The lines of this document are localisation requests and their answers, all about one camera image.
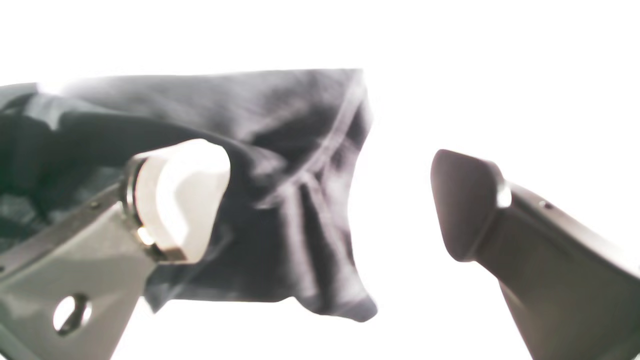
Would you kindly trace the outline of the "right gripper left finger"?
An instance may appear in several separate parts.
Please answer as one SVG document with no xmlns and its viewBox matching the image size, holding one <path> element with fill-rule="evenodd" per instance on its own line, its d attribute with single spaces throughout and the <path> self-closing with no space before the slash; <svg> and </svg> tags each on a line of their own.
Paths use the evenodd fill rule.
<svg viewBox="0 0 640 360">
<path fill-rule="evenodd" d="M 159 264 L 195 264 L 230 181 L 204 139 L 135 155 L 125 178 L 1 255 L 3 360 L 109 360 Z"/>
</svg>

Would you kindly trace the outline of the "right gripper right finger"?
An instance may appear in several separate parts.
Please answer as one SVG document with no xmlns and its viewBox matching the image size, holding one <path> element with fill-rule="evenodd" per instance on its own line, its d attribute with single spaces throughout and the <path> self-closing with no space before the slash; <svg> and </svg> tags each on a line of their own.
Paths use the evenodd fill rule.
<svg viewBox="0 0 640 360">
<path fill-rule="evenodd" d="M 498 280 L 533 360 L 637 360 L 639 257 L 492 161 L 447 149 L 430 165 L 442 240 Z"/>
</svg>

